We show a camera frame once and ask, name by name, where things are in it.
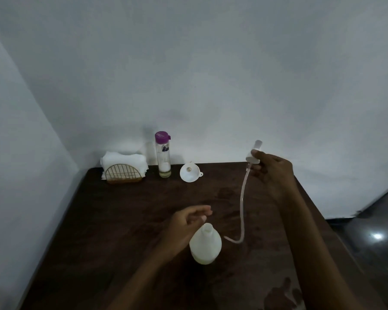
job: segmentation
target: right arm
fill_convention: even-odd
[[[253,165],[275,200],[293,254],[307,306],[324,310],[363,310],[329,253],[315,221],[297,188],[292,163],[252,151],[261,163]]]

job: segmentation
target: wooden table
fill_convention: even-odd
[[[22,309],[104,309],[160,238],[171,215],[189,205],[211,205],[208,222],[220,235],[240,236],[239,196],[246,163],[199,164],[204,176],[194,183],[170,178],[150,166],[140,183],[109,185],[101,168],[90,169],[81,183],[36,273]],[[385,309],[301,189],[333,258],[367,309]],[[264,309],[273,287],[290,283],[294,302],[299,282],[276,206],[263,185],[249,178],[244,194],[245,239],[222,240],[210,265],[197,264],[187,248],[158,275],[147,294],[147,309]],[[298,309],[304,308],[301,303]]]

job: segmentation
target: clear plastic tube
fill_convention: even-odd
[[[247,167],[246,175],[244,176],[244,180],[243,180],[242,192],[240,193],[240,229],[241,229],[240,239],[232,240],[231,238],[224,236],[225,239],[227,239],[228,241],[231,241],[232,243],[242,243],[244,240],[243,196],[244,196],[244,188],[246,187],[247,177],[249,176],[251,167],[252,167],[252,164],[249,163]]]

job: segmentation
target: forearm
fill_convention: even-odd
[[[154,252],[142,263],[135,274],[127,282],[125,287],[109,305],[107,310],[134,309],[140,301],[147,286],[166,262],[166,256],[159,250],[154,250]]]
[[[341,276],[299,192],[279,205],[299,283],[315,309],[363,309]]]

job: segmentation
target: bright light spot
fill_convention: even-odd
[[[377,233],[377,234],[372,234],[372,236],[373,236],[373,238],[375,238],[375,239],[382,239],[382,238],[383,238],[383,235],[382,235],[382,234],[379,234],[379,233]]]

